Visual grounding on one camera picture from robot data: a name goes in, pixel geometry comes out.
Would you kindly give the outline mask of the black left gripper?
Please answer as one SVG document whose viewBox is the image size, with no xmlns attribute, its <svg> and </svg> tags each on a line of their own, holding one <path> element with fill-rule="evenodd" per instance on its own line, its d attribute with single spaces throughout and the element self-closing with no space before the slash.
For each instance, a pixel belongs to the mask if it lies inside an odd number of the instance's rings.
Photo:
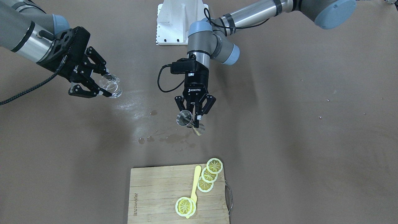
<svg viewBox="0 0 398 224">
<path fill-rule="evenodd" d="M 208 94 L 208 80 L 209 70 L 206 67 L 185 74 L 183 95 L 174 98 L 179 111 L 188 110 L 194 115 L 196 106 L 196 121 L 208 114 L 216 102 L 216 98 Z"/>
</svg>

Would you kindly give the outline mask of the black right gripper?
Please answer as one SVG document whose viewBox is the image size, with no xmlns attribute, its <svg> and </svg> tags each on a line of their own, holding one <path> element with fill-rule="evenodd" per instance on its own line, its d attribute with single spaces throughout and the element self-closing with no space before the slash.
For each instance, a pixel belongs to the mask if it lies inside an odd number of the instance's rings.
<svg viewBox="0 0 398 224">
<path fill-rule="evenodd" d="M 43 59 L 37 62 L 41 67 L 53 72 L 42 85 L 61 76 L 71 83 L 70 96 L 93 98 L 98 95 L 110 97 L 112 94 L 95 83 L 91 74 L 97 73 L 101 78 L 118 82 L 118 77 L 106 68 L 105 59 L 94 49 L 88 47 L 90 33 L 81 26 L 61 31 L 53 37 L 53 46 Z"/>
</svg>

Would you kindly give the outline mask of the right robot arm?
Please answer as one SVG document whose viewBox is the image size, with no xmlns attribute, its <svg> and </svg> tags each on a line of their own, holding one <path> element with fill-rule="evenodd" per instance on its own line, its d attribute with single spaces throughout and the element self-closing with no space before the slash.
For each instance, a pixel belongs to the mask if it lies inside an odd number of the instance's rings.
<svg viewBox="0 0 398 224">
<path fill-rule="evenodd" d="M 90 33 L 85 28 L 71 28 L 63 16 L 47 14 L 31 0 L 2 0 L 0 11 L 1 46 L 53 73 L 38 85 L 1 102 L 2 105 L 56 76 L 70 82 L 71 96 L 121 96 L 119 78 L 109 73 L 105 59 L 88 46 Z"/>
</svg>

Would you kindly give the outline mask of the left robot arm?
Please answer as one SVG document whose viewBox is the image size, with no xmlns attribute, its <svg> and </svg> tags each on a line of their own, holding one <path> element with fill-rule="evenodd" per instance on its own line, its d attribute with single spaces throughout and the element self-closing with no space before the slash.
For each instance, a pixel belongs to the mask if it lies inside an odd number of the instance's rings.
<svg viewBox="0 0 398 224">
<path fill-rule="evenodd" d="M 187 57 L 168 65 L 171 74 L 184 74 L 184 90 L 177 96 L 180 126 L 199 127 L 203 115 L 216 101 L 208 92 L 210 61 L 233 65 L 240 48 L 227 37 L 239 30 L 257 27 L 272 17 L 300 11 L 322 29 L 333 29 L 344 23 L 356 8 L 355 0 L 260 0 L 222 17 L 205 18 L 190 25 Z"/>
</svg>

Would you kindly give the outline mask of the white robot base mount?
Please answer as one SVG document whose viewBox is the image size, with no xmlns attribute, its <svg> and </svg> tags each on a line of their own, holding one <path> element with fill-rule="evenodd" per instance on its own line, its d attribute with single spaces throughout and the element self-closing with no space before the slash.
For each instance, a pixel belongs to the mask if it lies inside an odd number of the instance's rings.
<svg viewBox="0 0 398 224">
<path fill-rule="evenodd" d="M 202 0 L 165 0 L 157 7 L 157 45 L 187 45 L 190 25 L 205 18 Z"/>
</svg>

